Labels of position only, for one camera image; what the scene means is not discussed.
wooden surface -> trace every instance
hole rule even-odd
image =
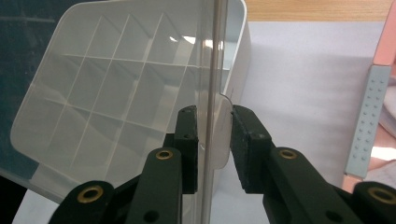
[[[245,0],[249,21],[384,21],[392,0]]]

grid compartment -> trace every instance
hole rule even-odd
[[[36,79],[35,92],[41,92],[46,99],[65,103],[83,58],[52,55],[41,65],[40,76]]]
[[[148,61],[186,65],[194,43],[195,38],[192,41],[189,37],[181,35],[168,17],[163,14],[154,36]]]
[[[87,56],[112,58],[116,46],[120,41],[123,25],[126,21],[116,22],[102,16],[92,37],[92,42],[88,48]]]
[[[184,66],[146,64],[127,120],[166,130],[184,70]]]
[[[49,147],[40,160],[67,170],[76,155],[89,116],[88,111],[66,106],[51,137]]]
[[[151,42],[152,36],[133,15],[129,15],[115,58],[144,61],[148,57]]]
[[[99,92],[94,111],[125,119],[137,87],[143,63],[113,61]]]
[[[139,175],[151,150],[163,145],[164,133],[132,123],[125,123],[106,181],[115,187]]]
[[[11,143],[15,148],[37,159],[49,145],[63,105],[46,100],[37,94],[29,98],[23,111],[14,121]]]
[[[110,60],[86,58],[70,93],[69,104],[91,110],[109,64]]]
[[[105,177],[121,126],[120,120],[91,114],[71,167],[78,180]]]

perforated metal strip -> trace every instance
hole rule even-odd
[[[369,71],[366,90],[361,101],[361,111],[346,164],[348,175],[361,178],[367,175],[389,74],[390,66],[373,65]]]

brass screw insert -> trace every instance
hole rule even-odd
[[[387,189],[372,187],[367,190],[373,198],[381,203],[396,204],[396,195]]]
[[[280,150],[279,155],[288,160],[293,160],[297,158],[297,154],[295,152],[287,149]]]
[[[170,150],[161,150],[157,152],[155,156],[157,157],[158,160],[164,161],[171,159],[173,157],[173,153]]]
[[[103,195],[103,189],[99,185],[89,186],[77,196],[79,203],[93,203]]]

transparent plastic sheet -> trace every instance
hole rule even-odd
[[[201,91],[198,102],[198,132],[202,158],[202,213],[199,223],[210,222],[214,171],[222,168],[229,156],[232,128],[232,104],[221,95],[221,74],[224,54],[224,36],[227,18],[227,0],[205,1],[205,12],[213,12],[203,19],[203,53]]]
[[[175,129],[177,111],[197,104],[199,188],[183,197],[183,223],[208,223],[213,172],[228,160],[231,133],[232,106],[219,94],[226,9],[225,0],[70,8],[12,127],[12,145],[38,167],[30,177],[2,175],[55,202],[92,179],[117,187]]]

